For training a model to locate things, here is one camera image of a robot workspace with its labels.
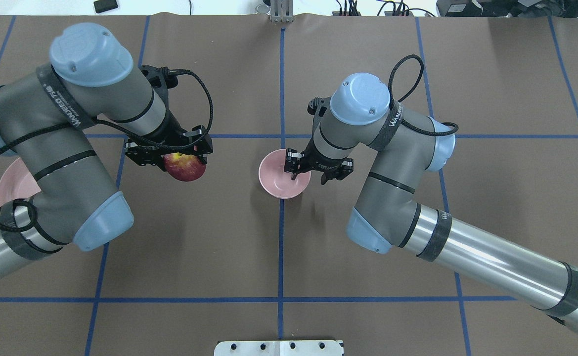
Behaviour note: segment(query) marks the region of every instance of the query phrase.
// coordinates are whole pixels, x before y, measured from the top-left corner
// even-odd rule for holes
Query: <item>black device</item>
[[[578,17],[578,0],[438,0],[440,16]]]
[[[117,9],[119,7],[117,5],[116,0],[97,0],[93,1],[93,6],[95,7],[96,13],[103,13],[105,11],[109,11],[112,9]]]

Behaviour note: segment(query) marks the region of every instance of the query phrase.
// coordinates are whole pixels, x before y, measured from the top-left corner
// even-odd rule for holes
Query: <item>black strap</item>
[[[146,113],[150,110],[150,107],[153,106],[153,101],[155,101],[155,91],[154,90],[153,90],[153,94],[150,97],[150,101],[148,102],[148,105],[146,105],[146,107],[144,108],[144,110],[142,110],[142,112],[140,112],[138,115],[135,115],[134,117],[131,117],[130,119],[113,120],[113,121],[117,122],[118,124],[128,124],[129,122],[133,122],[133,121],[139,119],[140,117],[146,115]]]
[[[436,221],[432,236],[429,237],[429,241],[427,241],[427,245],[425,245],[423,251],[416,255],[416,257],[433,262],[438,255],[440,255],[443,247],[445,247],[449,232],[451,231],[451,223],[451,214],[438,210],[438,220]]]
[[[81,130],[95,126],[95,118],[91,117],[78,104],[60,81],[51,64],[48,63],[36,68],[36,76],[51,102],[73,126]]]
[[[14,218],[14,210],[18,205],[20,205],[19,200],[12,201],[12,204],[3,205],[1,208],[0,223],[11,227],[17,227],[16,220]],[[54,251],[43,250],[42,248],[34,245],[31,241],[23,237],[20,232],[1,230],[1,236],[3,237],[6,245],[8,245],[12,251],[24,259],[31,261],[42,260],[52,253],[56,253],[62,249],[61,247]]]
[[[330,142],[330,141],[326,138],[326,136],[324,135],[324,133],[322,132],[322,126],[321,126],[321,125],[320,125],[320,135],[322,135],[322,138],[326,141],[327,144],[329,144],[329,146],[332,146],[332,147],[334,147],[334,148],[340,149],[340,150],[342,150],[342,151],[346,151],[346,150],[348,150],[348,149],[354,149],[355,146],[356,146],[356,145],[355,145],[355,146],[352,146],[352,147],[340,147],[340,146],[337,146],[336,144],[334,144],[333,142]]]
[[[396,110],[390,110],[390,114],[383,123],[379,133],[377,133],[377,137],[372,140],[368,147],[379,152],[386,149],[386,146],[390,144],[390,141],[395,136],[395,133],[397,133],[399,126],[401,126],[404,107],[401,103],[395,102],[395,109]]]
[[[416,228],[416,224],[418,223],[418,218],[420,217],[420,204],[416,203],[416,212],[414,213],[414,219],[411,221],[411,225],[409,225],[408,233],[405,235],[405,238],[399,244],[400,248],[404,248],[409,241],[409,238],[414,233],[414,229]]]
[[[47,168],[41,169],[40,171],[38,171],[37,174],[34,174],[34,179],[36,181],[39,181],[41,178],[51,174],[53,171],[61,169],[62,167],[65,167],[66,165],[70,165],[76,161],[83,159],[83,158],[87,158],[87,157],[95,156],[95,155],[96,155],[96,153],[92,149],[90,149],[88,151],[76,153],[73,156],[69,156],[63,160],[60,160],[60,161],[52,164],[52,165],[49,165]]]
[[[370,177],[370,178],[375,178],[375,179],[380,180],[380,181],[382,181],[382,182],[384,182],[384,183],[388,183],[388,184],[393,185],[393,186],[395,186],[395,187],[397,187],[397,188],[401,188],[401,189],[403,189],[404,191],[409,192],[409,193],[411,193],[411,194],[414,194],[414,192],[416,191],[416,189],[414,189],[413,187],[410,187],[409,185],[405,185],[405,184],[403,184],[403,183],[401,183],[401,182],[397,182],[396,180],[390,179],[390,178],[388,178],[388,177],[386,177],[386,176],[382,176],[381,174],[378,174],[378,173],[375,173],[375,172],[370,172],[370,173],[368,173],[368,177]]]
[[[561,262],[568,271],[568,285],[564,296],[559,300],[556,306],[550,309],[540,309],[544,313],[553,317],[566,316],[578,308],[578,269],[565,262]]]

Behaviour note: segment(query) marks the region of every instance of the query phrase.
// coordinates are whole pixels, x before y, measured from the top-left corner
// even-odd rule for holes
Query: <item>grid line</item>
[[[3,57],[3,52],[5,52],[5,48],[7,47],[8,44],[8,39],[10,39],[10,35],[11,35],[11,30],[14,27],[14,22],[16,21],[16,15],[13,16],[10,20],[10,25],[8,26],[8,30],[5,33],[5,38],[3,39],[3,43],[1,45],[1,50],[0,50],[0,63],[1,63],[1,59]]]
[[[139,65],[143,59],[144,55],[144,48],[146,43],[146,37],[149,27],[149,18],[150,16],[146,17],[146,23],[144,25],[144,34],[142,38],[142,45],[140,48],[139,54]],[[4,49],[6,48],[6,44],[8,42],[8,38],[10,37],[11,30],[13,29],[13,25],[15,23],[16,16],[13,16],[10,22],[10,26],[6,32],[6,36],[2,43],[2,47],[0,50],[0,61],[2,55],[4,53]],[[560,48],[557,43],[555,30],[553,27],[553,23],[551,18],[548,18],[549,26],[551,30],[551,34],[553,36],[553,42],[555,43],[555,49],[558,56],[558,60],[560,63],[560,67],[562,69],[562,74],[564,75],[565,82],[567,84],[569,95],[571,96],[573,106],[575,107],[576,114],[578,116],[578,104],[576,103],[576,99],[574,96],[574,91],[572,90],[571,83],[565,71],[565,66],[563,63],[563,59],[561,56]],[[423,60],[424,57],[424,49],[422,45],[422,36],[420,30],[420,24],[418,22],[418,18],[415,19],[416,26],[417,26],[417,35],[418,35],[418,44],[420,49],[420,56]],[[285,122],[284,122],[284,34],[285,29],[282,28],[280,30],[280,135],[277,134],[213,134],[212,136],[215,138],[247,138],[247,139],[257,139],[257,138],[279,138],[280,139],[280,146],[281,148],[285,147],[285,139],[286,138],[310,138],[310,134],[287,134],[285,132]],[[427,77],[427,72],[424,74],[424,84],[425,84],[425,92],[427,95],[427,104],[428,110],[431,116],[434,115],[433,113],[433,104],[431,101],[431,93],[429,90],[429,79]],[[90,133],[86,135],[89,138],[126,138],[126,135],[120,133]],[[510,134],[457,134],[456,135],[459,139],[578,139],[578,135],[510,135]],[[121,174],[124,165],[124,152],[122,150],[122,155],[120,159],[118,175],[117,175],[117,187],[121,182]],[[447,194],[445,191],[445,178],[443,176],[442,170],[439,172],[440,174],[440,181],[441,181],[441,191],[443,194],[443,203],[445,205],[445,211],[449,211],[449,205],[447,200]],[[374,303],[374,302],[389,302],[389,303],[397,303],[397,302],[458,302],[460,306],[460,313],[461,313],[461,322],[463,326],[463,335],[465,337],[465,348],[467,349],[467,355],[471,355],[470,346],[469,346],[469,336],[468,336],[468,329],[467,329],[467,321],[466,315],[464,310],[464,302],[488,302],[488,301],[515,301],[515,298],[508,297],[508,296],[463,296],[461,291],[460,285],[460,276],[456,273],[454,275],[456,279],[456,289],[458,291],[457,297],[454,296],[445,296],[445,297],[425,297],[425,296],[418,296],[418,297],[284,297],[283,291],[283,277],[284,277],[284,200],[280,200],[279,205],[279,216],[280,216],[280,223],[279,223],[279,284],[278,284],[278,297],[217,297],[217,298],[102,298],[100,296],[101,291],[101,284],[103,281],[103,272],[105,270],[106,264],[106,255],[108,253],[108,244],[105,245],[105,249],[103,251],[98,282],[96,287],[96,294],[94,298],[56,298],[56,297],[0,297],[0,303],[10,303],[10,302],[18,302],[18,303],[93,303],[93,311],[89,326],[89,336],[88,336],[88,343],[85,349],[85,355],[89,355],[90,352],[90,343],[92,340],[92,334],[94,332],[94,323],[97,316],[97,306],[99,303],[278,303],[278,334],[279,338],[282,338],[283,332],[283,303]]]
[[[137,303],[137,304],[215,304],[215,303],[419,303],[419,302],[514,302],[506,295],[475,296],[399,296],[399,297],[0,297],[0,303]]]
[[[148,36],[148,26],[150,24],[150,16],[146,16],[146,22],[144,23],[144,34],[141,39],[141,48],[139,50],[139,58],[137,59],[137,67],[141,67],[142,61],[144,59],[144,49],[146,48],[146,37]],[[124,147],[126,146],[126,140],[122,144],[122,149],[120,153],[120,162],[117,168],[117,176],[115,180],[115,186],[120,189],[120,183],[122,182],[122,170],[124,169]],[[89,322],[89,332],[87,334],[87,342],[85,346],[85,356],[90,355],[90,347],[93,341],[93,333],[95,332],[95,322],[97,320],[97,307],[99,307],[100,293],[102,290],[102,282],[104,280],[104,272],[106,269],[106,257],[108,256],[108,243],[104,244],[102,250],[102,260],[99,264],[99,273],[97,274],[97,285],[95,291],[95,301],[93,302],[93,309],[91,310],[91,318]]]
[[[126,139],[123,133],[86,133],[87,138],[101,139]],[[216,139],[281,139],[279,133],[212,133]],[[285,139],[310,139],[310,133],[285,133]],[[508,133],[456,133],[458,139],[578,139],[578,135],[531,135],[531,134],[508,134]]]
[[[284,32],[280,29],[280,148],[286,146],[286,129],[284,126]],[[279,205],[278,232],[278,338],[284,336],[284,199]]]
[[[425,63],[425,72],[423,73],[423,79],[425,83],[425,94],[427,95],[427,109],[429,110],[429,116],[434,116],[434,108],[432,104],[432,95],[429,90],[429,74],[427,71],[427,62],[425,61],[425,51],[423,50],[423,36],[420,31],[420,23],[418,22],[418,17],[414,18],[416,22],[416,34],[418,37],[418,50],[420,51],[420,58]],[[445,206],[445,211],[449,212],[449,201],[447,200],[447,189],[445,188],[445,177],[443,176],[443,170],[438,171],[441,181],[441,192],[443,194],[443,205]],[[467,356],[471,356],[471,346],[469,343],[469,328],[467,327],[467,314],[465,313],[465,302],[462,298],[462,286],[460,285],[460,275],[454,272],[454,282],[456,283],[456,291],[458,293],[458,306],[460,309],[460,321],[462,324],[462,334],[465,342],[465,352]]]
[[[574,95],[574,90],[572,89],[572,84],[570,83],[568,73],[565,70],[564,58],[562,57],[562,52],[559,48],[559,42],[557,41],[557,34],[555,32],[555,25],[553,25],[553,18],[551,18],[550,16],[548,16],[548,26],[550,27],[550,34],[553,37],[553,43],[555,44],[555,51],[557,53],[557,59],[559,60],[559,67],[561,68],[562,74],[564,75],[564,81],[566,83],[566,87],[568,88],[568,93],[570,95],[570,99],[572,100],[572,106],[574,107],[574,111],[577,115],[577,121],[578,121],[577,99]]]

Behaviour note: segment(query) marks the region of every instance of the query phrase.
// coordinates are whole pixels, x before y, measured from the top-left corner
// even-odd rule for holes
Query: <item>power cord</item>
[[[392,95],[392,83],[393,83],[394,78],[395,78],[395,73],[397,72],[399,67],[402,66],[402,64],[404,64],[406,61],[409,61],[410,59],[416,59],[416,61],[418,61],[418,65],[420,65],[420,70],[418,71],[418,77],[416,79],[416,82],[411,87],[411,89],[408,90],[408,92],[405,93],[405,95],[403,95],[401,97],[401,99],[397,100],[399,103],[402,102],[403,100],[407,99],[407,97],[409,97],[409,95],[411,95],[411,93],[413,93],[413,91],[418,86],[418,83],[420,83],[420,79],[423,77],[423,73],[425,72],[425,63],[423,63],[423,60],[419,56],[417,56],[416,54],[410,54],[408,56],[405,56],[400,61],[398,61],[397,64],[395,64],[395,67],[392,68],[392,72],[390,73],[390,79],[388,79],[388,91],[390,91],[390,114],[388,115],[388,121],[390,121],[390,119],[392,119],[392,117],[395,115],[395,110],[393,110],[393,108],[395,107],[395,99]],[[420,133],[422,135],[427,135],[427,136],[433,136],[433,137],[448,136],[451,134],[455,134],[456,131],[458,131],[458,125],[454,124],[453,122],[441,122],[441,124],[443,124],[445,126],[451,126],[453,128],[449,131],[445,131],[444,133],[434,133],[432,131],[427,131],[427,130],[424,130],[422,128],[418,128],[417,126],[414,126],[413,124],[407,122],[404,119],[401,119],[401,124],[403,126],[405,126],[406,128],[408,128],[412,131],[415,131],[416,133]]]
[[[381,5],[379,12],[377,12],[377,16],[379,16],[381,14],[381,11],[383,10],[383,8],[387,4],[392,4],[393,16],[409,16],[409,14],[412,10],[420,10],[420,11],[424,11],[426,14],[428,14],[431,17],[436,17],[433,13],[431,13],[430,11],[427,11],[426,9],[421,9],[419,7],[410,8],[408,6],[408,4],[406,4],[403,1],[401,1],[401,2],[394,2],[392,0],[377,0],[377,1],[383,2],[383,5]]]
[[[419,7],[414,7],[414,8],[412,8],[412,9],[407,9],[407,11],[406,11],[406,16],[409,16],[409,12],[412,11],[412,10],[424,11],[424,12],[425,12],[426,14],[428,14],[430,17],[436,17],[435,14],[427,11],[426,9],[421,9],[421,8],[419,8]]]
[[[205,136],[207,136],[207,134],[209,133],[210,128],[212,127],[212,121],[214,120],[214,106],[212,104],[212,97],[210,96],[210,92],[207,90],[207,87],[205,86],[205,84],[203,83],[201,78],[198,75],[196,75],[194,72],[192,72],[191,70],[176,69],[176,70],[172,70],[171,74],[190,75],[190,76],[194,77],[196,79],[196,81],[201,85],[201,88],[203,88],[203,91],[205,91],[205,95],[207,95],[207,98],[208,98],[208,104],[210,106],[210,118],[208,120],[207,129],[205,130],[204,133],[202,133],[202,135],[200,135],[200,137],[198,137],[198,139],[194,140],[190,144],[186,144],[184,146],[169,146],[166,144],[160,144],[158,142],[153,142],[152,140],[148,140],[148,139],[146,139],[140,135],[137,135],[136,133],[133,133],[133,132],[117,125],[117,124],[113,124],[112,122],[108,122],[108,121],[100,120],[100,119],[95,119],[94,122],[96,122],[97,124],[102,124],[102,125],[117,129],[119,131],[122,131],[123,133],[125,133],[129,137],[137,140],[138,142],[142,142],[142,143],[148,144],[150,146],[156,146],[158,148],[171,149],[174,151],[190,148],[190,147],[196,145],[198,142],[201,142],[201,140],[203,140],[205,138]],[[45,133],[47,134],[47,133],[51,133],[53,131],[58,131],[61,129],[67,129],[67,128],[72,128],[72,127],[73,127],[73,125],[70,122],[65,122],[63,124],[49,126],[48,128],[39,129],[36,131],[32,131],[31,133],[27,133],[25,135],[22,135],[21,137],[9,142],[8,144],[4,145],[3,147],[1,147],[0,148],[0,156],[2,154],[6,153],[7,151],[9,151],[10,149],[13,149],[15,146],[22,144],[23,142],[25,142],[29,139],[43,135]],[[29,230],[32,227],[35,227],[38,224],[38,210],[36,209],[36,207],[32,203],[30,203],[29,201],[26,201],[26,200],[18,200],[18,205],[27,208],[27,214],[29,216],[29,223],[25,226],[22,226],[22,227],[9,226],[9,225],[5,225],[3,223],[0,223],[0,230],[9,231],[9,232],[24,232],[24,231]]]
[[[377,16],[379,16],[381,14],[381,11],[383,10],[384,7],[386,7],[387,4],[392,4],[393,16],[400,16],[400,14],[406,13],[407,9],[409,9],[409,6],[402,1],[401,2],[394,2],[391,0],[377,0],[377,1],[383,2],[383,5],[381,5],[379,12],[377,12]]]

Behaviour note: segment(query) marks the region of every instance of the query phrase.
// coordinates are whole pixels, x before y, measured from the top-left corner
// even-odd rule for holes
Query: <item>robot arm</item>
[[[323,184],[349,162],[357,144],[377,150],[346,228],[352,241],[377,253],[392,246],[409,250],[503,289],[578,333],[578,268],[413,200],[423,172],[445,165],[455,137],[420,133],[449,128],[397,102],[390,110],[389,102],[388,88],[365,73],[346,78],[329,99],[314,99],[311,141],[302,153],[287,150],[285,171],[323,171]],[[403,120],[416,129],[401,125]]]
[[[0,226],[0,277],[72,242],[92,250],[132,226],[122,192],[81,131],[105,123],[95,119],[98,114],[135,138],[128,140],[126,155],[137,164],[164,171],[167,153],[195,155],[205,164],[212,152],[207,129],[182,129],[167,106],[167,89],[187,71],[137,68],[128,50],[94,23],[65,29],[49,56],[51,64],[0,87],[0,148],[40,129],[66,126],[10,151],[18,153],[42,191],[29,199],[36,216],[22,200],[0,208],[0,223],[8,227]]]

